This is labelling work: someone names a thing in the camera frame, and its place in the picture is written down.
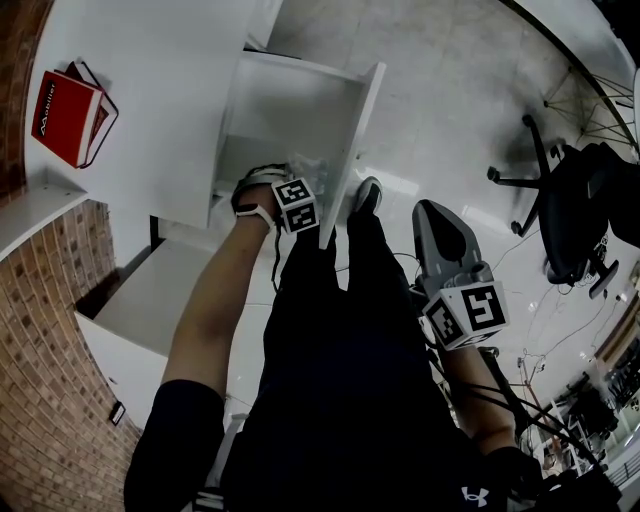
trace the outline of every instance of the sneaker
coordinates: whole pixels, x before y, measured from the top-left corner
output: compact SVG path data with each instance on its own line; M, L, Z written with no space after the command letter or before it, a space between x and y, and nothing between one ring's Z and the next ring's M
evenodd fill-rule
M381 201L382 183L380 183L378 178L369 176L360 184L360 187L358 187L356 200L353 203L353 211L376 213Z

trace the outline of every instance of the leg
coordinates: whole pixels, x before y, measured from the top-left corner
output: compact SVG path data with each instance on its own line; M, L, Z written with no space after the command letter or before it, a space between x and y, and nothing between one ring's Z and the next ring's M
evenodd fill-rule
M540 188L539 180L505 180L500 177L500 173L495 167L489 167L489 171L487 171L487 178L493 181L496 185L519 188Z
M374 206L349 217L349 309L397 339L424 346L404 270L387 246Z
M531 207L531 211L529 212L529 215L527 215L527 220L524 221L524 226L521 226L519 222L513 221L511 223L511 231L513 231L513 233L515 235L518 235L519 237L524 237L529 231L529 229L531 228L531 225L533 224L533 222L537 218L538 218L538 198L536 197L536 201L535 203L533 203L533 206Z
M282 270L280 290L264 331L265 369L261 387L278 360L291 346L299 343L301 333L313 330L321 334L318 318L340 310L342 293L335 272L335 232L329 247L318 248L318 228L298 234L296 243Z
M549 169L549 161L547 160L547 152L544 150L544 144L542 144L542 139L540 138L540 132L538 131L538 126L536 122L533 120L533 117L526 115L522 118L522 122L525 126L527 126L531 130L531 135L533 136L533 145L536 148L536 155L538 157L538 165L540 166L540 177L544 178L545 176L549 176L551 174L551 170Z

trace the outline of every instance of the logo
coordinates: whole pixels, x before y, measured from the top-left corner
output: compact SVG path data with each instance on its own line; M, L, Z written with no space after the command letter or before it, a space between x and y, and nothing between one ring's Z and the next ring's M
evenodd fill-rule
M56 89L56 84L53 80L49 80L47 82L46 95L43 98L42 106L40 108L40 114L38 115L38 120L40 124L40 135L44 137L44 134L47 131L47 120L49 119L49 109L51 108L51 101L53 100L53 93Z
M486 489L480 489L480 494L469 494L469 488L463 487L462 494L466 501L477 501L478 508L482 508L487 505L487 500L485 500L485 498L489 495L489 491Z

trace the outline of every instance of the cabinet door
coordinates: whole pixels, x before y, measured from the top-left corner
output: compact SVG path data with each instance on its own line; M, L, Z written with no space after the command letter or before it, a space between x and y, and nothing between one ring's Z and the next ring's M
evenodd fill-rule
M134 425L144 429L167 358L113 334L80 313L75 315L109 387Z
M382 84L382 77L387 66L378 63L361 77L364 87L360 94L358 107L351 129L345 140L341 161L335 171L329 175L324 195L324 215L320 223L320 248L326 249L331 239L331 232L338 220L338 213L342 206L349 180L353 174L353 162L362 143L364 133L369 124L371 113Z

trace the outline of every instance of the shelf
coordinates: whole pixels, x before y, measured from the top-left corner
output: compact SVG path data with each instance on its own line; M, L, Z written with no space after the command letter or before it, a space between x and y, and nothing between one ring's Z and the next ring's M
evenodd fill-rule
M11 201L0 210L0 261L47 224L88 198L84 191L44 185Z
M299 154L327 162L321 247L336 222L385 65L355 75L288 57L245 52L225 121L214 192L229 195L252 167Z

